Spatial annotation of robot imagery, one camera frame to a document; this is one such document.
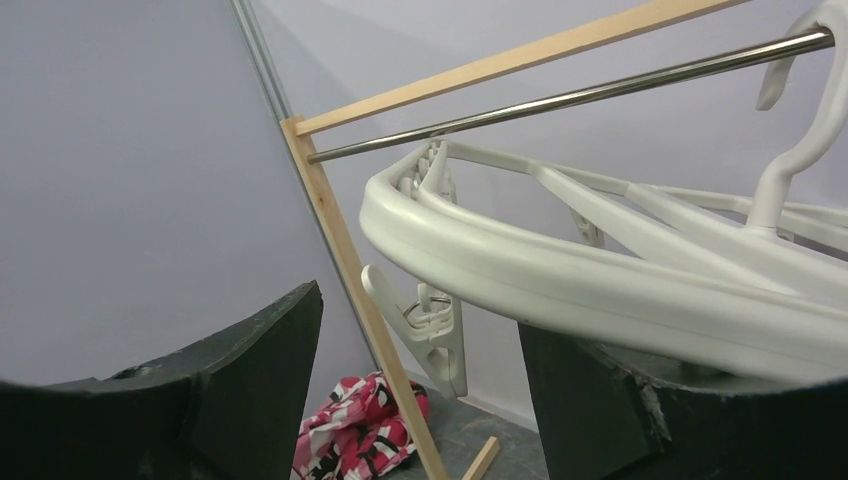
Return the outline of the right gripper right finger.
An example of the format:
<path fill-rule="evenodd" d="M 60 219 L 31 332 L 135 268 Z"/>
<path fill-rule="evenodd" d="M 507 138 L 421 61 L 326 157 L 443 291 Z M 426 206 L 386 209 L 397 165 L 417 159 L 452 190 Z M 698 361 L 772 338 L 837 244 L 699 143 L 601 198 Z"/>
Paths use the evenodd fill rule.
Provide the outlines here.
<path fill-rule="evenodd" d="M 843 479 L 847 383 L 738 377 L 519 329 L 553 479 Z"/>

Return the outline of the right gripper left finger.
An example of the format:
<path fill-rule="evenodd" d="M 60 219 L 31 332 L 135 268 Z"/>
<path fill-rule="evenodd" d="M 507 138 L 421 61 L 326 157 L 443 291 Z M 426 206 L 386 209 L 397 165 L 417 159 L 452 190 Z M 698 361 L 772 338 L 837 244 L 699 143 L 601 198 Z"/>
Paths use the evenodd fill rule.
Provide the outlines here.
<path fill-rule="evenodd" d="M 105 378 L 1 385 L 5 479 L 284 479 L 320 335 L 316 282 Z"/>

